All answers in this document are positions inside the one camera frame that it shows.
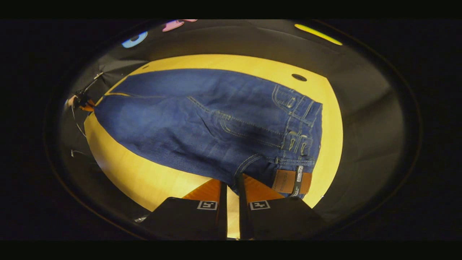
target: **brown leather label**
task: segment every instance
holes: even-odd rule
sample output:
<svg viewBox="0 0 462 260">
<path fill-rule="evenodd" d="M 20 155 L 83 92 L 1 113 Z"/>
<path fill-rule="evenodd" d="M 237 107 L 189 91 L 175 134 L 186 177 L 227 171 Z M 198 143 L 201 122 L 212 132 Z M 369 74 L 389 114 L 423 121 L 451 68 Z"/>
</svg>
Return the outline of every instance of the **brown leather label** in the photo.
<svg viewBox="0 0 462 260">
<path fill-rule="evenodd" d="M 296 175 L 297 173 L 295 171 L 278 170 L 276 172 L 276 178 L 274 178 L 273 190 L 291 194 L 295 184 Z M 303 173 L 300 194 L 308 193 L 311 185 L 311 176 L 311 173 Z"/>
</svg>

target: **label tag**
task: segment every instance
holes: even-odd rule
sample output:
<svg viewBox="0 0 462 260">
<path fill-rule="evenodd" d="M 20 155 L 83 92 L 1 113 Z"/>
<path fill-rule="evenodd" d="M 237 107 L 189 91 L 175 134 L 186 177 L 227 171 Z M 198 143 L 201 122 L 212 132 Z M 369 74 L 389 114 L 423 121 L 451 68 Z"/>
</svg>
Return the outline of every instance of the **label tag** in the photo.
<svg viewBox="0 0 462 260">
<path fill-rule="evenodd" d="M 300 174 L 298 174 L 295 171 L 278 170 L 276 172 L 276 177 L 274 178 L 272 189 L 280 193 L 289 193 L 289 194 L 292 194 L 293 192 L 297 192 L 298 194 L 308 193 L 308 190 L 310 190 L 312 174 L 303 173 L 303 168 L 301 167 L 298 167 L 297 170 L 299 170 Z M 300 186 L 295 185 L 296 181 L 300 183 Z"/>
</svg>

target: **pink object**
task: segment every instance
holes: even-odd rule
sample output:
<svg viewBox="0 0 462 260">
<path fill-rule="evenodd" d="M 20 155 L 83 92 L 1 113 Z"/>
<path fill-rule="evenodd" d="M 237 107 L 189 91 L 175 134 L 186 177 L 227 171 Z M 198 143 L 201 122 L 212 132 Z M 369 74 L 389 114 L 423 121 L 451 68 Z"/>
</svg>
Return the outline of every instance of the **pink object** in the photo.
<svg viewBox="0 0 462 260">
<path fill-rule="evenodd" d="M 179 20 L 171 21 L 165 24 L 165 28 L 163 28 L 162 31 L 163 32 L 171 31 L 173 29 L 180 27 L 183 24 L 184 22 L 180 22 Z"/>
</svg>

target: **yellow surface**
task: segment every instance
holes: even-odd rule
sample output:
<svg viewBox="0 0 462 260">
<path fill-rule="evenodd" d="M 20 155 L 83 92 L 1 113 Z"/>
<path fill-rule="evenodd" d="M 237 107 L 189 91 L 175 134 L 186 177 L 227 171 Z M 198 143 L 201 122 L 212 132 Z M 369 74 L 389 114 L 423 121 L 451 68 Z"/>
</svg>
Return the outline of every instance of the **yellow surface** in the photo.
<svg viewBox="0 0 462 260">
<path fill-rule="evenodd" d="M 314 207 L 319 202 L 334 179 L 343 143 L 340 108 L 332 87 L 325 77 L 281 62 L 236 55 L 179 56 L 153 61 L 148 65 L 148 67 L 144 65 L 130 75 L 183 68 L 224 69 L 274 81 L 322 103 L 321 150 L 313 171 L 310 190 L 303 199 L 310 207 Z M 292 74 L 302 75 L 307 81 L 297 80 L 292 77 Z M 114 85 L 108 94 L 125 79 L 126 77 Z M 167 197 L 182 198 L 210 180 L 135 155 L 106 132 L 98 123 L 94 113 L 85 120 L 85 132 L 91 152 L 108 178 L 127 196 L 148 210 L 156 209 Z M 228 188 L 229 237 L 239 237 L 238 214 L 238 197 Z"/>
<path fill-rule="evenodd" d="M 321 38 L 323 38 L 323 39 L 325 39 L 325 40 L 328 40 L 328 41 L 330 41 L 331 43 L 335 43 L 335 44 L 337 44 L 337 45 L 343 45 L 343 43 L 341 43 L 341 42 L 335 40 L 334 38 L 332 38 L 332 37 L 330 37 L 330 36 L 327 36 L 327 35 L 323 34 L 322 32 L 319 32 L 319 31 L 316 31 L 316 30 L 314 30 L 314 29 L 311 29 L 311 28 L 309 28 L 309 27 L 307 27 L 307 26 L 305 26 L 305 25 L 295 25 L 295 27 L 299 28 L 299 29 L 302 30 L 302 31 L 309 32 L 309 33 L 314 34 L 314 35 L 316 35 L 316 36 L 318 36 L 318 37 L 321 37 Z"/>
</svg>

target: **denim fabric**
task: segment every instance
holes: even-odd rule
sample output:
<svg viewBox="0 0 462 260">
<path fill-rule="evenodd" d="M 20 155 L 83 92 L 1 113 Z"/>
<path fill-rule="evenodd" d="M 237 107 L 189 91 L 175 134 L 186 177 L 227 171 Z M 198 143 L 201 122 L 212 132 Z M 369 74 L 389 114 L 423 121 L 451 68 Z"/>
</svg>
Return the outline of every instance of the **denim fabric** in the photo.
<svg viewBox="0 0 462 260">
<path fill-rule="evenodd" d="M 104 96 L 95 115 L 117 142 L 236 193 L 238 174 L 271 187 L 277 169 L 312 172 L 319 154 L 322 104 L 255 76 L 155 71 L 129 76 L 112 93 L 130 96 Z"/>
</svg>

